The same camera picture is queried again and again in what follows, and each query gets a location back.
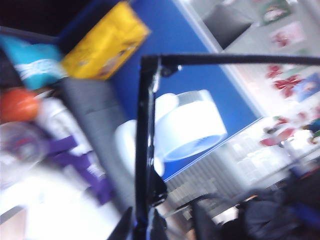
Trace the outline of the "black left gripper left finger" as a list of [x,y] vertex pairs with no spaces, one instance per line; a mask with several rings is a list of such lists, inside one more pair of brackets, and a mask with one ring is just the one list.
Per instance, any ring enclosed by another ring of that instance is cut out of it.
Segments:
[[132,229],[133,207],[129,207],[109,236],[109,240],[126,240]]

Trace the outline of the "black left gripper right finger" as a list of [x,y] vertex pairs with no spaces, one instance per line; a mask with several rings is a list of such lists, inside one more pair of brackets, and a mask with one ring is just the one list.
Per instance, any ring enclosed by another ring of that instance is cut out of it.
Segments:
[[164,222],[156,208],[152,208],[148,214],[147,239],[148,240],[166,240],[167,239]]

